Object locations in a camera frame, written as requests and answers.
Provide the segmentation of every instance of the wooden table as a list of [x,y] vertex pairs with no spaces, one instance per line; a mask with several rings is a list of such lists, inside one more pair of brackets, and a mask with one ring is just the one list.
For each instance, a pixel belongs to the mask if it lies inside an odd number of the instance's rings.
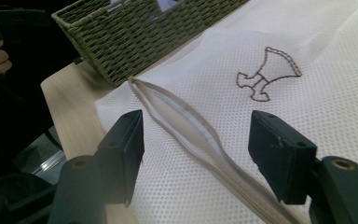
[[[41,86],[66,158],[93,155],[105,135],[94,102],[113,87],[87,63],[71,63]],[[136,223],[131,209],[122,204],[108,204],[106,219],[112,224]]]

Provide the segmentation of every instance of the basket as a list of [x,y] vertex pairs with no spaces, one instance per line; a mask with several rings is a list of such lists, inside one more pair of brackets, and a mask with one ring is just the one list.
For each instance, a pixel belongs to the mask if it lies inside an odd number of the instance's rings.
[[118,86],[185,44],[247,0],[80,0],[52,15],[80,56]]

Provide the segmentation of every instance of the open zipper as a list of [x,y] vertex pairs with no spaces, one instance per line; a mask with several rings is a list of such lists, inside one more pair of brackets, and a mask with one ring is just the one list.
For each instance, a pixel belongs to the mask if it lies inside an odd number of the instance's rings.
[[198,164],[266,223],[304,223],[225,152],[217,132],[193,107],[169,91],[131,77],[131,90],[151,118]]

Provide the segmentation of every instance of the white cloth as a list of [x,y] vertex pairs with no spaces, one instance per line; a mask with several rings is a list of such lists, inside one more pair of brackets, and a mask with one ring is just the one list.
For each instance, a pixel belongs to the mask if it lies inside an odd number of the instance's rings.
[[[251,1],[139,79],[194,108],[264,189],[247,152],[255,109],[307,136],[318,158],[358,162],[358,0]],[[150,118],[128,82],[96,108],[106,131],[122,114],[144,110],[144,164],[131,205],[140,223],[262,222]],[[286,209],[309,222],[306,205]]]

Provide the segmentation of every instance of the embroidery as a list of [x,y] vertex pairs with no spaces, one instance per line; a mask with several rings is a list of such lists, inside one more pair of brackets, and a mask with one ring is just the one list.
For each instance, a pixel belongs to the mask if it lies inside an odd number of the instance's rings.
[[269,94],[265,92],[265,88],[270,83],[286,77],[302,76],[295,61],[287,53],[270,47],[267,47],[264,51],[264,62],[253,76],[241,72],[237,74],[237,86],[252,89],[251,98],[258,102],[270,100]]

